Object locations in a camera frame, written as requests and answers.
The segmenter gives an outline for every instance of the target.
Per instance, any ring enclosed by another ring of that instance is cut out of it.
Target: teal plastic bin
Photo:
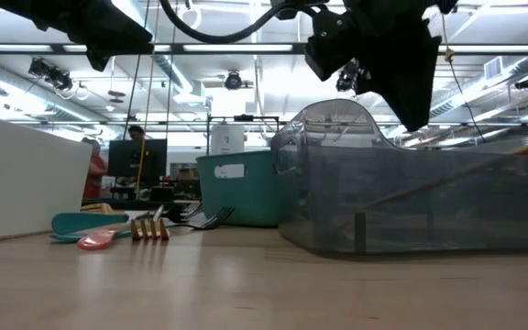
[[[197,166],[207,217],[234,207],[226,225],[278,226],[278,181],[271,151],[203,156]]]

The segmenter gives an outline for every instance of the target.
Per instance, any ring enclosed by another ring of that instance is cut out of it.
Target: desk
[[[273,229],[0,241],[0,330],[528,329],[528,257],[313,256]]]

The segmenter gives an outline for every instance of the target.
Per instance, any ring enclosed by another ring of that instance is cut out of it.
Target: white container
[[[244,152],[244,126],[223,122],[211,134],[211,155]]]

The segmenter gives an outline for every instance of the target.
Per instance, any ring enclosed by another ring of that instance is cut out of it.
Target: computer monitor
[[[147,139],[141,178],[158,179],[166,175],[166,139]],[[107,175],[137,177],[142,141],[110,141]]]

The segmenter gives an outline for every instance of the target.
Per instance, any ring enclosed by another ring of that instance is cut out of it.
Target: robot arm
[[[210,44],[238,42],[268,20],[295,18],[303,11],[313,19],[313,36],[305,60],[322,81],[345,67],[342,76],[356,94],[381,94],[402,124],[415,131],[427,124],[440,37],[431,37],[424,10],[437,5],[448,14],[458,0],[344,0],[346,12],[329,11],[329,0],[271,0],[272,8],[252,26],[229,36],[211,36],[187,26],[169,0],[160,0],[174,26]],[[87,57],[102,71],[112,56],[150,54],[152,36],[111,0],[0,0],[0,7],[67,33],[87,45]]]
[[[115,55],[151,54],[152,35],[111,0],[0,0],[0,8],[31,19],[37,28],[56,28],[87,46],[91,66],[103,71]]]

